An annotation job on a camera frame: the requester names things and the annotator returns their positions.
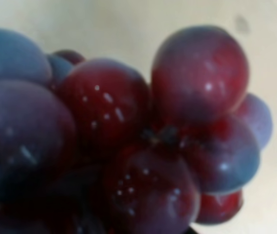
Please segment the grape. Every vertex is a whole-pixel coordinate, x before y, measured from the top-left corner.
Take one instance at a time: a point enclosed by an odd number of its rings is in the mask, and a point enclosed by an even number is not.
[[[51,68],[40,48],[25,36],[0,29],[0,80],[51,82]]]
[[[254,94],[248,94],[234,111],[234,115],[250,127],[260,148],[263,149],[269,142],[273,130],[271,113],[266,103]]]
[[[63,82],[63,80],[66,78],[66,76],[69,74],[74,66],[57,55],[48,55],[47,58],[52,67],[52,83],[57,86]]]
[[[259,167],[259,147],[249,128],[234,116],[189,127],[180,148],[198,175],[201,191],[231,193],[251,180]]]
[[[113,217],[109,212],[109,201],[105,195],[102,179],[103,174],[101,174],[100,180],[93,184],[88,189],[88,192],[84,194],[84,201],[89,205],[92,213],[103,221],[106,230],[109,230],[108,233],[110,234],[110,232],[114,233],[115,230],[113,227],[115,225],[112,220]]]
[[[78,63],[85,61],[85,58],[74,50],[60,50],[55,52],[54,54],[64,58],[65,60],[69,61],[73,65],[76,65]]]
[[[78,204],[65,197],[36,197],[0,206],[0,234],[81,234]]]
[[[70,112],[47,89],[0,81],[0,200],[15,199],[66,170],[75,138]]]
[[[152,67],[155,103],[175,124],[213,121],[242,101],[248,64],[238,43],[213,26],[183,29],[160,47]]]
[[[77,234],[106,234],[105,227],[98,217],[94,216],[91,212],[84,213],[83,219],[80,224],[82,233]]]
[[[151,107],[147,84],[130,67],[95,59],[73,69],[57,91],[84,144],[116,147],[136,137]]]
[[[111,217],[126,233],[182,233],[198,214],[200,194],[183,158],[163,145],[126,147],[103,185]]]
[[[102,165],[90,164],[72,168],[63,177],[49,185],[46,193],[81,198],[83,191],[99,180],[102,167]]]
[[[242,191],[228,195],[202,195],[197,223],[221,224],[233,218],[243,205]]]
[[[160,111],[157,106],[153,105],[152,114],[150,120],[151,129],[153,132],[158,133],[166,127],[166,122],[163,120],[163,116],[161,116]]]

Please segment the cream wall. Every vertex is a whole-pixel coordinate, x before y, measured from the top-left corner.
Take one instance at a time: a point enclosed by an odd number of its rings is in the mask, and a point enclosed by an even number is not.
[[[46,51],[73,48],[136,66],[146,79],[152,56],[170,33],[211,23],[230,31],[252,68],[250,90],[270,105],[274,137],[259,174],[232,221],[202,234],[277,233],[277,0],[0,0],[0,26],[21,31]]]

